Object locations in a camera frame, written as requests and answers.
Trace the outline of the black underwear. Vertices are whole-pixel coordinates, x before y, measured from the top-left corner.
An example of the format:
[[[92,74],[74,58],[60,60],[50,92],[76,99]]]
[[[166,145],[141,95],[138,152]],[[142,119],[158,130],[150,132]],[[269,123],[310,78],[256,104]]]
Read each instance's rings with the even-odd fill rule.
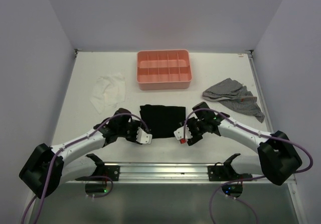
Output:
[[[186,119],[184,106],[146,104],[140,106],[139,112],[153,139],[173,138],[180,123]]]

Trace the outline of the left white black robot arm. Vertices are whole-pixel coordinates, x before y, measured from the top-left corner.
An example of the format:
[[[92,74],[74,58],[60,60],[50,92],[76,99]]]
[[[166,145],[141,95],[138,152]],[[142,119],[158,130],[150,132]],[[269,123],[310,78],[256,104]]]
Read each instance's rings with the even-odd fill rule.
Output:
[[[152,135],[140,117],[120,108],[113,116],[73,140],[54,146],[45,143],[36,146],[19,178],[39,199],[76,179],[111,182],[104,162],[93,151],[116,142],[118,138],[145,145],[151,143]]]

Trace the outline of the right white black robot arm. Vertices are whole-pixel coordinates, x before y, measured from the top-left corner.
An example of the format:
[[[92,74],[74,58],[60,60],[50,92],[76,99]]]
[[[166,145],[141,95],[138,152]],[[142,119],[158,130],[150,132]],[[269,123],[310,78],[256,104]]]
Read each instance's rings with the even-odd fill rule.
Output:
[[[302,165],[302,160],[288,136],[277,131],[264,132],[244,125],[228,114],[210,109],[205,102],[193,107],[182,124],[179,140],[191,146],[205,133],[231,139],[255,152],[254,156],[233,154],[221,172],[228,180],[262,175],[275,185],[282,185]]]

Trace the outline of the white underwear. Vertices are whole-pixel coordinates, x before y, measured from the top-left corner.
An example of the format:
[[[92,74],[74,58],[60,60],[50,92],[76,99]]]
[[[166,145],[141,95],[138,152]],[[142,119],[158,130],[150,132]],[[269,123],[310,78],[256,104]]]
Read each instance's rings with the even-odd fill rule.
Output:
[[[90,102],[101,114],[110,107],[125,101],[125,77],[121,73],[100,76],[93,86]]]

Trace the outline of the grey striped underwear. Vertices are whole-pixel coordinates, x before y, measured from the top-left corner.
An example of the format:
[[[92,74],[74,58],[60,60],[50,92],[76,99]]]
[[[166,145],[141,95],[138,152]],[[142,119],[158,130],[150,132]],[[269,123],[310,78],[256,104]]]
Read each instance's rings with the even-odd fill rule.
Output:
[[[247,89],[246,85],[237,80],[227,78],[204,90],[202,98],[211,102],[218,102],[229,110],[239,114],[253,116],[260,123],[265,115],[257,103],[257,97]]]

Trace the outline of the pink divided plastic tray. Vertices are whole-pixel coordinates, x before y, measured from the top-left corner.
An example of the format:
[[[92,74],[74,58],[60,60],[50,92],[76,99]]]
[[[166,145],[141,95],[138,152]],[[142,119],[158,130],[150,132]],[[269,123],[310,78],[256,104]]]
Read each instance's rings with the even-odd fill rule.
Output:
[[[187,89],[192,81],[187,50],[152,50],[137,53],[137,83],[141,90]]]

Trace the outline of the aluminium mounting rail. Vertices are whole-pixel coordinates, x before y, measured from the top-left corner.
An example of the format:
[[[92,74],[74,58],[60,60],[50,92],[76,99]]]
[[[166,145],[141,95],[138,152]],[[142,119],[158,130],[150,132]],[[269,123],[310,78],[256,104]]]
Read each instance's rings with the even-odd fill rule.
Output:
[[[251,174],[253,177],[263,175],[258,159],[253,164],[246,164],[244,159],[226,161],[238,174]],[[209,181],[207,167],[214,164],[173,164],[173,163],[95,163],[89,158],[68,164],[56,175],[51,173],[50,179],[57,184],[74,181],[80,177],[88,177],[93,174],[97,166],[119,165],[121,182],[131,181]]]

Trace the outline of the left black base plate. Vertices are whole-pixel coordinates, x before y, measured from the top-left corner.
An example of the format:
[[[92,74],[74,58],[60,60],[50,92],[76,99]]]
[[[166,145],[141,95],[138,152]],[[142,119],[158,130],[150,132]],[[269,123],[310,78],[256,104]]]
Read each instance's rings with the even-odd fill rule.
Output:
[[[77,178],[77,181],[107,181],[108,177],[112,181],[118,181],[120,176],[119,165],[101,165],[97,166],[92,175],[88,177]]]

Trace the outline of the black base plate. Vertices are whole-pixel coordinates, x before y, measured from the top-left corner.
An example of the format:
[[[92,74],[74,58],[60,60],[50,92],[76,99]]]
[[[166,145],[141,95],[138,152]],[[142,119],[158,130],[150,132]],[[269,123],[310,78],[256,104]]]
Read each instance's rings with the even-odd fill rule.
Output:
[[[238,174],[230,164],[215,163],[207,167],[209,181],[232,181],[237,179],[252,178],[251,174]]]
[[[88,177],[77,178],[77,181],[107,181],[108,177],[112,181],[118,181],[120,176],[119,165],[101,165],[97,166],[92,175]]]

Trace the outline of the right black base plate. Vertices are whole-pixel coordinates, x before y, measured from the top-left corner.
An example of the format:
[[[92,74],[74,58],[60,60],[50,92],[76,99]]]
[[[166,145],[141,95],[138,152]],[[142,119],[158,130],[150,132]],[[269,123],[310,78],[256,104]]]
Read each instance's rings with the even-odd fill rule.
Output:
[[[215,163],[207,167],[209,181],[232,181],[237,179],[252,178],[251,174],[238,174],[230,164]]]

